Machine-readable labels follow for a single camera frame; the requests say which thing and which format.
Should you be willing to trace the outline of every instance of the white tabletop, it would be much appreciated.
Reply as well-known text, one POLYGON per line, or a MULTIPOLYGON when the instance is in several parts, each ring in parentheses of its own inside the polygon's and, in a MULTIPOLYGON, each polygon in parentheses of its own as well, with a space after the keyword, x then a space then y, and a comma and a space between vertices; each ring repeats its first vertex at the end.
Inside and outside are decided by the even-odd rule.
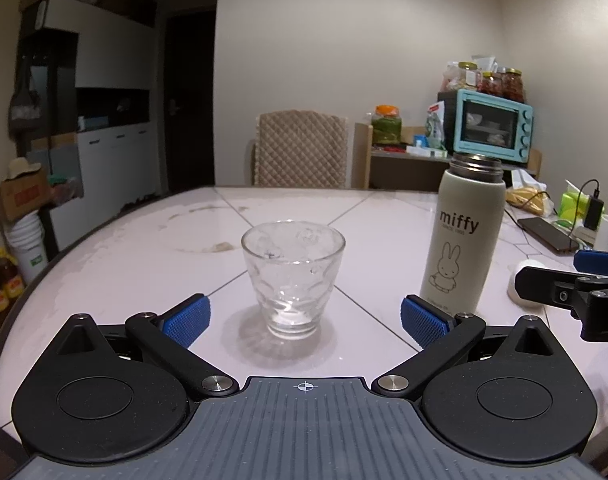
MULTIPOLYGON (((73 248, 27 298, 0 356, 0 426, 17 437, 11 421, 15 391, 69 316, 86 312, 97 324, 120 324, 137 312, 160 314, 196 292, 210 297, 212 316, 191 350, 240 384, 249 376, 363 376, 370 384, 417 352, 402 330, 399 307, 407 294, 419 292, 436 198, 416 192, 199 189, 116 220, 73 248), (299 342, 276 339, 265 329, 240 247, 249 227, 278 219, 332 224, 346 237, 321 329, 299 342)), ((592 460, 608 448, 608 343, 581 341, 580 322, 565 310, 524 310, 507 297, 514 266, 527 257, 573 270, 572 257, 552 254, 505 216, 477 314, 488 324, 512 326, 523 314, 549 324, 598 402, 584 452, 592 460)))

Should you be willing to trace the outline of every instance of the clear drinking glass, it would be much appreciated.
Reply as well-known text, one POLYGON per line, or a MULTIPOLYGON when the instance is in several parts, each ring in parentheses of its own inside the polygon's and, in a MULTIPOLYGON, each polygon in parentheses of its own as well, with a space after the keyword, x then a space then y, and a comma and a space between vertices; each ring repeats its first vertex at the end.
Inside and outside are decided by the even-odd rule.
POLYGON ((244 259, 268 329, 302 339, 318 327, 346 240, 312 222, 260 224, 242 236, 244 259))

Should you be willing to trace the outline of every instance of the toaster oven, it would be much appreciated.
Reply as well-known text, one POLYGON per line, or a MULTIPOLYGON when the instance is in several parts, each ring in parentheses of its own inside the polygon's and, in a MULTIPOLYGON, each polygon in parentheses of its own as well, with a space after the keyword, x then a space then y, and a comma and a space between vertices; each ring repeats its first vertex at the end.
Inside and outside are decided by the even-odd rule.
POLYGON ((444 143, 449 152, 528 162, 531 106, 473 90, 440 92, 438 100, 444 101, 444 143))

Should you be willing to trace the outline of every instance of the black phone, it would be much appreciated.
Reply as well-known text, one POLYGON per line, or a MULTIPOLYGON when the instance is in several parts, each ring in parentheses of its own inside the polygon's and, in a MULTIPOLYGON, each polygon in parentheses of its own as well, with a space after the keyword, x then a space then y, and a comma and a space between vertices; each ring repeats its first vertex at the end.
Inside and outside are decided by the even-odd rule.
POLYGON ((555 254, 575 253, 580 245, 542 218, 520 218, 518 225, 555 254))

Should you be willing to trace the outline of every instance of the bunny drawing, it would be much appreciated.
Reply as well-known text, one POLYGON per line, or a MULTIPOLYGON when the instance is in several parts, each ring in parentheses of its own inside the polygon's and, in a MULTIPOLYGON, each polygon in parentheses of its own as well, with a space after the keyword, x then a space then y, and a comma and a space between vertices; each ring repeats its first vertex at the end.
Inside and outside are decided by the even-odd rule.
POLYGON ((459 257, 460 246, 456 245, 451 251, 450 244, 446 242, 442 248, 442 257, 437 262, 437 273, 428 279, 431 285, 444 294, 448 294, 457 286, 454 278, 460 272, 459 257))

